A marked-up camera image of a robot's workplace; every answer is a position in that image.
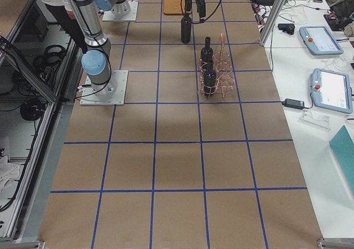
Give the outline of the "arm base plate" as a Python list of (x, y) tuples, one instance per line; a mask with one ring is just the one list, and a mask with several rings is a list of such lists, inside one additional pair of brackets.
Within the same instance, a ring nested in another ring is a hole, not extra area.
[(105, 11), (103, 22), (135, 22), (137, 18), (138, 1), (124, 1), (115, 4), (111, 11)]
[(126, 96), (128, 70), (113, 70), (109, 83), (101, 86), (91, 83), (86, 76), (85, 85), (80, 98), (81, 106), (123, 106)]

